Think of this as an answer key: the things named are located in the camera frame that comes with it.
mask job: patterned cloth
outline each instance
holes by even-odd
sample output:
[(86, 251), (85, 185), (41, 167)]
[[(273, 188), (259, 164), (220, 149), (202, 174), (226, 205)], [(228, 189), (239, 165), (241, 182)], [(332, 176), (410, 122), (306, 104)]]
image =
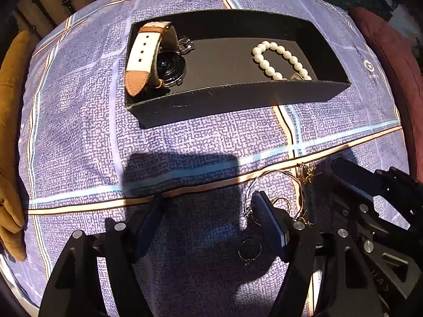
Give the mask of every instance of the patterned cloth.
[[(131, 24), (205, 9), (310, 20), (352, 85), (324, 103), (141, 129), (124, 108)], [(154, 192), (174, 197), (148, 255), (135, 265), (155, 316), (264, 316), (269, 311), (287, 264), (271, 255), (260, 228), (242, 217), (246, 190), (263, 171), (301, 162), (324, 169), (340, 153), (369, 170), (395, 166), (408, 171), (398, 112), (380, 63), (346, 12), (321, 0), (95, 1), (37, 46), (26, 83), (19, 153), (20, 194), (28, 209), (27, 259), (8, 264), (36, 304), (74, 230), (104, 232), (111, 219), (127, 219)], [(259, 178), (254, 188), (291, 202), (298, 195), (280, 173)], [(311, 205), (317, 227), (337, 224), (324, 202), (312, 197)], [(405, 225), (384, 200), (375, 199), (375, 206), (383, 218)], [(249, 236), (261, 240), (263, 252), (244, 266), (238, 248)], [(107, 311), (117, 316), (102, 259), (99, 272)], [(315, 293), (311, 288), (304, 315), (312, 313)]]

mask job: pearl bracelet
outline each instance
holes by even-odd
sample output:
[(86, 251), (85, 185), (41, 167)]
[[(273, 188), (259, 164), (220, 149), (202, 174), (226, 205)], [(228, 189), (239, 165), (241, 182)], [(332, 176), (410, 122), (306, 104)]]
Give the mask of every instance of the pearl bracelet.
[(270, 66), (269, 61), (264, 59), (262, 54), (268, 48), (270, 48), (270, 50), (276, 51), (278, 54), (281, 54), (283, 58), (289, 60), (294, 69), (301, 75), (303, 80), (311, 81), (311, 77), (308, 75), (308, 71), (302, 67), (300, 62), (298, 62), (298, 58), (293, 56), (289, 51), (286, 51), (283, 46), (278, 46), (278, 44), (275, 42), (269, 43), (267, 40), (261, 44), (258, 44), (257, 47), (253, 48), (252, 50), (254, 61), (259, 63), (260, 67), (264, 69), (266, 75), (271, 76), (274, 80), (287, 80), (286, 78), (282, 77), (281, 73), (276, 72), (274, 67)]

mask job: open box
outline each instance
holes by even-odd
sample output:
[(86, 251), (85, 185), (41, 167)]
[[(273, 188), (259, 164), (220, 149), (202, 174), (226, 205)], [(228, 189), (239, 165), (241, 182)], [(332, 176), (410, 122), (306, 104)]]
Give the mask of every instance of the open box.
[[(179, 86), (146, 89), (135, 97), (125, 91), (125, 107), (146, 128), (211, 114), (301, 102), (328, 101), (351, 83), (337, 56), (309, 21), (249, 10), (202, 10), (134, 23), (126, 54), (138, 29), (149, 21), (172, 21), (179, 38), (195, 50), (184, 55), (187, 74)], [(312, 81), (274, 81), (254, 62), (251, 50), (276, 42), (296, 56)], [(264, 58), (283, 77), (296, 71), (275, 51)]]

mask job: yellow cushion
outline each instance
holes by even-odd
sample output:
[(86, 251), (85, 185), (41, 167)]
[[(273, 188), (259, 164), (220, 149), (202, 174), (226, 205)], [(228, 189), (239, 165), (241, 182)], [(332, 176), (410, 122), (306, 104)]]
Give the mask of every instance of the yellow cushion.
[(0, 69), (0, 240), (18, 261), (26, 257), (24, 216), (16, 184), (18, 119), (25, 72), (36, 44), (29, 31), (19, 33)]

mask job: red cushion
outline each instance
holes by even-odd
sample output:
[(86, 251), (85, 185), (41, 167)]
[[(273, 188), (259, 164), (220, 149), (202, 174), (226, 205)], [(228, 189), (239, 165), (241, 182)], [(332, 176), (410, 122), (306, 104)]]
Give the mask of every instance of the red cushion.
[(423, 78), (408, 42), (379, 16), (362, 7), (348, 13), (377, 55), (399, 110), (410, 175), (423, 182)]

